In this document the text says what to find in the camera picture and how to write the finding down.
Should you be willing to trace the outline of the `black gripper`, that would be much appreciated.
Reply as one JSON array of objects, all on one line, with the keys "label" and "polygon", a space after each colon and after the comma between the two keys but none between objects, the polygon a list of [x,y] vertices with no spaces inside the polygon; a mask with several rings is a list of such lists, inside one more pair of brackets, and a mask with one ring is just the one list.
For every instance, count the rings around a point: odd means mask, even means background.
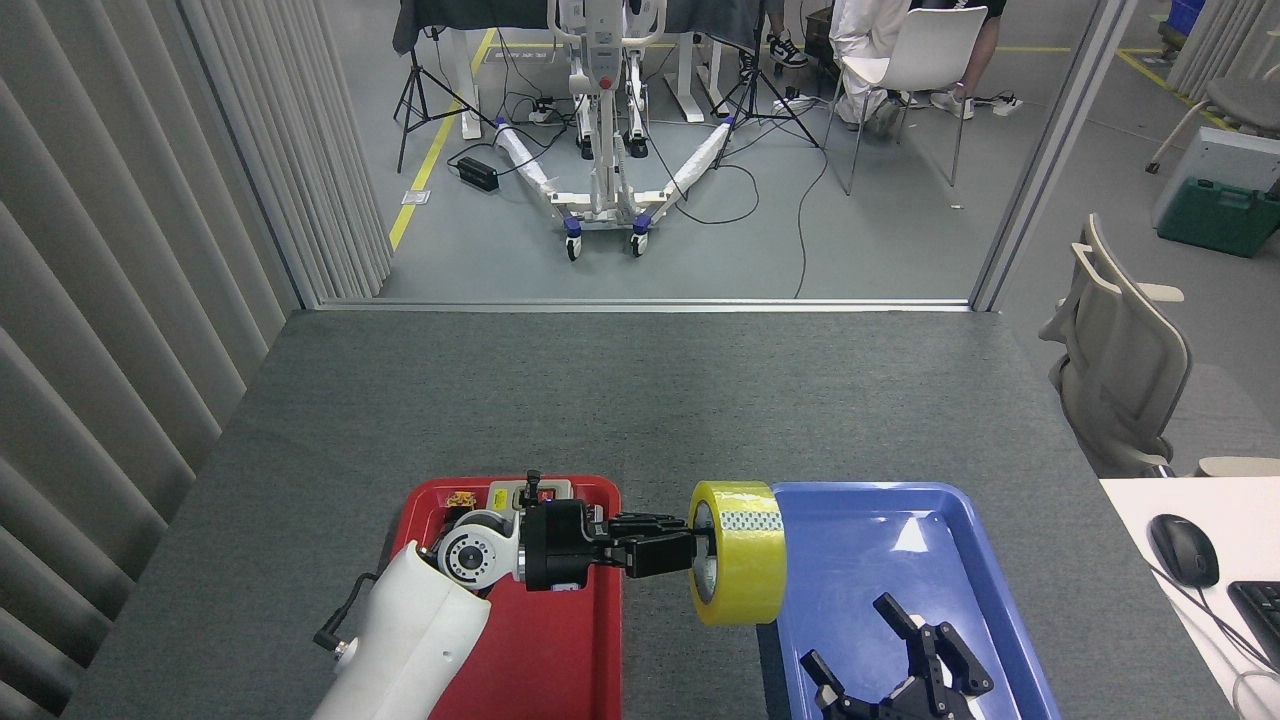
[{"label": "black gripper", "polygon": [[950,623],[916,621],[890,593],[873,601],[908,650],[908,678],[879,702],[869,705],[846,693],[817,650],[800,659],[817,685],[823,719],[955,719],[961,701],[980,697],[995,680]]},{"label": "black gripper", "polygon": [[[596,542],[604,537],[604,547]],[[618,512],[577,498],[549,500],[524,511],[524,584],[529,591],[585,587],[589,568],[621,568],[627,578],[658,577],[694,568],[705,532],[691,532],[677,516]]]}]

